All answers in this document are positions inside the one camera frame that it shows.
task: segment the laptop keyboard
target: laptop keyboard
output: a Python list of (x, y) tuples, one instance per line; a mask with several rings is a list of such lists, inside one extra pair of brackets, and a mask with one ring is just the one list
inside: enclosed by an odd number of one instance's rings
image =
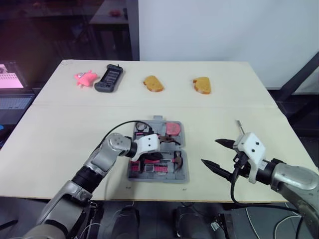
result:
[(23, 110), (31, 99), (31, 97), (0, 97), (0, 110)]

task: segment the screwdriver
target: screwdriver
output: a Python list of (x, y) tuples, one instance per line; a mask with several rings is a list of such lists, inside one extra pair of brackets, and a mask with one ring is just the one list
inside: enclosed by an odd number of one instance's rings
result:
[(236, 120), (238, 126), (240, 127), (241, 131), (243, 132), (243, 134), (245, 134), (243, 126), (241, 125), (241, 122), (239, 120)]

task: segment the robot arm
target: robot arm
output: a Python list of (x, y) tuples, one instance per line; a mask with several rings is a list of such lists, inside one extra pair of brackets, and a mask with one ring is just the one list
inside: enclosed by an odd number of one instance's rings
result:
[(49, 201), (37, 221), (23, 239), (71, 239), (85, 219), (84, 208), (93, 191), (113, 167), (118, 156), (136, 161), (146, 152), (158, 151), (160, 141), (156, 134), (132, 142), (119, 133), (110, 134), (89, 156), (72, 180), (67, 181)]
[(280, 193), (298, 209), (312, 236), (319, 238), (319, 176), (315, 172), (287, 165), (277, 159), (271, 162), (265, 160), (266, 149), (253, 133), (245, 133), (236, 141), (218, 139), (216, 142), (236, 151), (235, 170), (230, 173), (216, 163), (202, 160), (211, 171), (232, 184), (236, 182), (237, 176), (241, 175), (251, 183), (259, 181), (270, 185), (271, 189)]

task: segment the gray tool case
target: gray tool case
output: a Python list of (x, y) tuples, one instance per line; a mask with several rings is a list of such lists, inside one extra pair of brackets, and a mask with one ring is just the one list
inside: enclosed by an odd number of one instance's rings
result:
[[(178, 124), (180, 132), (176, 136), (169, 135), (176, 142), (162, 142), (160, 144), (159, 153), (161, 153), (163, 159), (157, 163), (144, 163), (140, 159), (136, 162), (129, 162), (128, 164), (128, 179), (136, 182), (163, 182), (163, 183), (187, 183), (188, 182), (188, 167), (186, 152), (182, 150), (185, 146), (185, 133), (183, 125), (179, 121), (165, 121), (162, 116), (154, 116), (154, 120), (141, 120), (148, 123), (154, 133), (159, 136), (168, 136), (166, 130), (167, 123)], [(143, 133), (147, 133), (149, 127), (138, 130), (137, 125), (134, 127), (132, 140), (139, 139), (144, 136)], [(182, 158), (182, 166), (177, 169), (177, 164), (170, 162), (169, 160), (175, 159), (180, 154)]]

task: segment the bread slice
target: bread slice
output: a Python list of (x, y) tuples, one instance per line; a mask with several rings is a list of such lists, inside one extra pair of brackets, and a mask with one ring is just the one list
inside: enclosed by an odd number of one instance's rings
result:
[(156, 76), (147, 76), (143, 81), (144, 85), (148, 88), (149, 91), (152, 92), (160, 92), (164, 90), (164, 86), (161, 82), (156, 78)]
[(210, 81), (208, 77), (198, 77), (193, 80), (195, 90), (208, 95), (211, 92)]

